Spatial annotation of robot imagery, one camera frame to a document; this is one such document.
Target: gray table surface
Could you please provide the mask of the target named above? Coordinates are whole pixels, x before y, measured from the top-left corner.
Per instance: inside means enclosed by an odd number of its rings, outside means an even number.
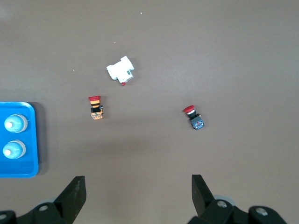
[[[298,223],[298,1],[4,0],[0,49],[0,100],[35,106],[41,163],[0,179],[0,210],[25,214],[85,175],[76,224],[185,224],[202,174],[240,209]],[[123,87],[106,67],[125,55]]]

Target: blue tray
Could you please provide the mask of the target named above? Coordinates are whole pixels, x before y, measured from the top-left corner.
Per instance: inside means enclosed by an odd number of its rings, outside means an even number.
[[[28,127],[21,133],[11,133],[4,127],[4,121],[12,114],[22,114]],[[20,140],[26,146],[26,153],[19,159],[8,159],[2,149],[10,141]],[[0,102],[0,178],[29,178],[38,172],[36,142],[36,117],[32,105],[26,102]]]

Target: round cap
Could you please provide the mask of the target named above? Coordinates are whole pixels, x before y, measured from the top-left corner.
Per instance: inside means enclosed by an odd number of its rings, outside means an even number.
[[[191,105],[191,106],[186,107],[186,108],[184,109],[184,112],[185,112],[185,113],[190,113],[190,112],[193,111],[193,110],[194,110],[194,105]]]
[[[93,97],[89,97],[90,101],[95,101],[95,100],[100,100],[101,96],[93,96]]]
[[[10,155],[10,154],[11,154],[11,151],[9,149],[4,151],[4,155]]]
[[[13,127],[13,123],[11,123],[11,122],[6,122],[4,125],[5,125],[6,128],[12,128]]]

